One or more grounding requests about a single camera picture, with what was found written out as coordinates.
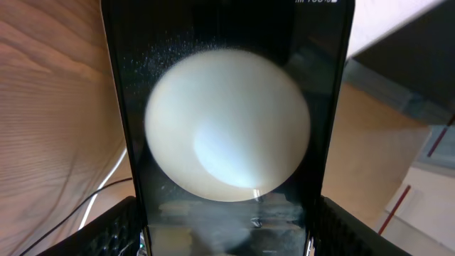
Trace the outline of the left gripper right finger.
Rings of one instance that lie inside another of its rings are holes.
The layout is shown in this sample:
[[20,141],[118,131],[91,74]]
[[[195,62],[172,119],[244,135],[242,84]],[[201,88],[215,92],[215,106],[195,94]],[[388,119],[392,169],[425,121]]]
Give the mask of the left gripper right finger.
[[324,196],[313,225],[315,256],[410,256]]

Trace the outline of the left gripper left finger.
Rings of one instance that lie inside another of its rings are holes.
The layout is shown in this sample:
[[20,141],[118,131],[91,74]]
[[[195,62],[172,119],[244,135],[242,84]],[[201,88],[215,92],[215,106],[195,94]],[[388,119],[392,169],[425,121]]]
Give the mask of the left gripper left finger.
[[128,196],[39,256],[136,256],[140,233],[137,200]]

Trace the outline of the black Samsung flip phone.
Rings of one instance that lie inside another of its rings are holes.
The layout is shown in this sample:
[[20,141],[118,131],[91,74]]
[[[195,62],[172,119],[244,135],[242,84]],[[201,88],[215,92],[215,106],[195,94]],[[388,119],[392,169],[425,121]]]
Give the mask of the black Samsung flip phone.
[[149,255],[304,255],[354,0],[100,3]]

